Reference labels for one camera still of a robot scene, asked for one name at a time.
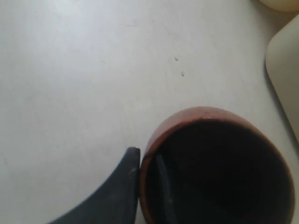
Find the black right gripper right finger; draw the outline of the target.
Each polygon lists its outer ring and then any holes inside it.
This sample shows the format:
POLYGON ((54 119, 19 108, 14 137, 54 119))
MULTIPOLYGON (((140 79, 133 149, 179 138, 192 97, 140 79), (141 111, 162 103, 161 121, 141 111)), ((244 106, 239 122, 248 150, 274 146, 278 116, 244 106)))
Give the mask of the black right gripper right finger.
POLYGON ((156 155, 155 157, 157 163, 157 169, 159 172, 159 180, 161 183, 162 191, 162 204, 163 204, 163 214, 165 222, 167 224, 175 223, 175 210, 173 206, 173 197, 170 185, 170 176, 162 155, 156 155))

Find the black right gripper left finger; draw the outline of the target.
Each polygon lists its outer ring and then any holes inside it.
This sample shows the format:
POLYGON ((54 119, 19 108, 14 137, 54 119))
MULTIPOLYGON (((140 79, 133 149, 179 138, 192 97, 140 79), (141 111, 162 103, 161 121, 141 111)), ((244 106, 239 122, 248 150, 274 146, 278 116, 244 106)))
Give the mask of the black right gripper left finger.
POLYGON ((139 197, 141 151, 129 147, 106 181, 52 224, 133 224, 139 197))

